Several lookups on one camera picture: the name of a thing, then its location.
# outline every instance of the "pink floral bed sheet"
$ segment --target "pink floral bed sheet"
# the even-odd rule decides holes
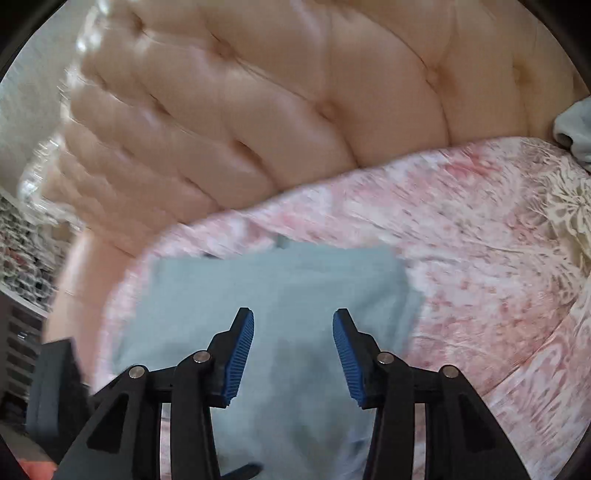
[[[589,175],[532,138],[408,155],[179,225],[112,296],[95,388],[114,377],[113,348],[159,257],[227,258],[270,248],[278,234],[343,248],[386,243],[426,298],[407,362],[457,365],[532,478],[551,479],[591,421],[590,227]]]

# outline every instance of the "gray fabric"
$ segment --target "gray fabric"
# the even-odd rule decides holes
[[[556,117],[554,139],[591,172],[591,97],[575,103]]]
[[[261,479],[327,480],[348,434],[364,438],[372,423],[349,397],[332,339],[334,311],[348,308],[360,330],[402,354],[421,302],[386,247],[288,244],[229,260],[166,258],[113,367],[176,365],[249,307],[255,337],[238,396],[212,411],[221,467],[259,461]]]

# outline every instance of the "blue ribbed rubber pad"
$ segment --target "blue ribbed rubber pad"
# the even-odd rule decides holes
[[[251,350],[252,339],[255,334],[255,319],[252,312],[249,312],[242,325],[242,330],[236,342],[236,348],[232,352],[230,361],[226,365],[226,376],[222,396],[229,405],[230,401],[238,395],[238,388],[248,359],[248,352]]]
[[[339,353],[340,364],[345,373],[345,380],[349,387],[351,398],[356,400],[359,406],[365,402],[365,390],[363,388],[363,373],[359,367],[355,353],[349,342],[349,338],[343,328],[339,312],[333,315],[333,337],[336,349]]]

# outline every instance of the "beige leather headboard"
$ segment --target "beige leather headboard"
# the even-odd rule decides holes
[[[517,0],[99,0],[78,50],[43,192],[133,254],[406,153],[550,139],[587,95]]]

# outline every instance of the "gray cloth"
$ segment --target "gray cloth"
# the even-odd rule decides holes
[[[249,307],[255,336],[238,396],[212,411],[221,468],[258,461],[261,479],[327,480],[339,471],[335,461],[350,433],[363,439],[372,423],[372,413],[349,397],[333,313],[348,308],[361,331],[402,354],[421,302],[386,247],[288,244],[229,260],[165,258],[113,367],[176,365]]]
[[[553,134],[554,139],[591,172],[591,97],[575,103],[556,117]]]

